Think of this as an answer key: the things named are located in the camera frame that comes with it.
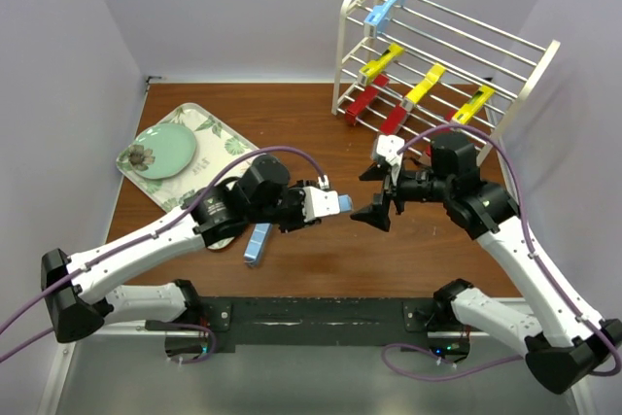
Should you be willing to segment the yellow toothpaste box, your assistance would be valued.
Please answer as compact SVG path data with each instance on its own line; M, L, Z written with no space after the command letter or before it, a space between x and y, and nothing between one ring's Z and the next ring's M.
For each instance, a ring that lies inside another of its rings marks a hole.
M399 106L406 112L411 112L436 85L445 71L446 68L440 63L433 65L425 74L424 78L403 96Z
M495 94L489 86L481 86L452 116L451 122L467 125Z
M379 57L369 60L362 66L358 73L357 83L361 86L368 86L403 53L404 47L391 43Z

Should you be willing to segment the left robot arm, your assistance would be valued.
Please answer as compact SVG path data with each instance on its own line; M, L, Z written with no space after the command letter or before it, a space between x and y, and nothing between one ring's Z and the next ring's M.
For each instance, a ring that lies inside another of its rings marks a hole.
M165 216L116 241L71 255L60 249L44 254L42 295L54 337L60 343L75 342L105 326L138 320L201 330L208 318L190 281L130 286L128 280L236 237L249 225L276 225L289 232L339 211L339 196L327 175L293 183L277 157L256 155L241 176L210 183Z

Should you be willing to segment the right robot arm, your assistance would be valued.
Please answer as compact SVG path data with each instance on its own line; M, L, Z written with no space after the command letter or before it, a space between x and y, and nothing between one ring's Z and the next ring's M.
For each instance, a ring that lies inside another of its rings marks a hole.
M387 231L389 210L403 212L408 202L439 202L501 266L532 312L518 312L457 279L435 292L432 316L442 329L460 324L488 333L524 361L536 381L561 394L587 375L608 377L621 371L621 322L606 319L572 287L537 245L520 197L482 179L470 127L445 124L431 130L431 164L407 170L408 142L381 134L363 181L382 184L372 202L352 214Z

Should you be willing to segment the blue toothpaste box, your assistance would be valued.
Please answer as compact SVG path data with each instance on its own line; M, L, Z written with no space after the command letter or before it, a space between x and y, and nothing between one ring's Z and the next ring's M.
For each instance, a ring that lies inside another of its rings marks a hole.
M256 267L260 264L271 230L271 224L255 225L243 255L247 266Z
M394 9L401 8L403 4L404 0L385 0L382 4L375 5L363 22L364 35L375 39L383 34L393 18Z
M339 213L349 213L353 209L352 199L348 194L339 194L337 197Z

